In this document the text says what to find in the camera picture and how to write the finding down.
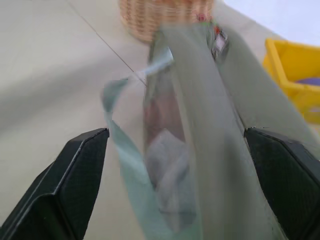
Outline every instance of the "purple object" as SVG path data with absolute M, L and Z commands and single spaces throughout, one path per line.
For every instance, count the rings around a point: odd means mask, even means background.
M 320 86 L 320 77 L 311 77 L 297 81 L 299 84 L 309 84 L 314 86 Z

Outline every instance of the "wicker basket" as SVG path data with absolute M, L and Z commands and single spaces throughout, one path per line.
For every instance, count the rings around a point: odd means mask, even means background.
M 162 23 L 195 23 L 210 17 L 214 0 L 118 0 L 121 21 L 129 33 L 151 42 Z

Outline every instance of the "tile floor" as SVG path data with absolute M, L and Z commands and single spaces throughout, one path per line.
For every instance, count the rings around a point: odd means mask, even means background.
M 277 37 L 220 1 L 214 15 L 239 31 L 260 61 L 265 38 Z M 148 50 L 121 25 L 117 0 L 0 1 L 0 224 L 69 139 L 106 125 L 104 84 L 143 69 Z M 137 82 L 114 115 L 135 140 L 143 93 Z M 85 239 L 143 239 L 126 196 L 109 141 Z

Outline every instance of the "yellow plastic bin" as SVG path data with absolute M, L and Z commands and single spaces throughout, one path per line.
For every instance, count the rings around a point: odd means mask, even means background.
M 309 123 L 320 125 L 320 86 L 296 83 L 320 78 L 320 47 L 265 40 L 263 66 Z

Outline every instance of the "white wall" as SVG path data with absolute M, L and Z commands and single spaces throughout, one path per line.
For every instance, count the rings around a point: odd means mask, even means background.
M 281 37 L 320 46 L 319 0 L 224 0 Z

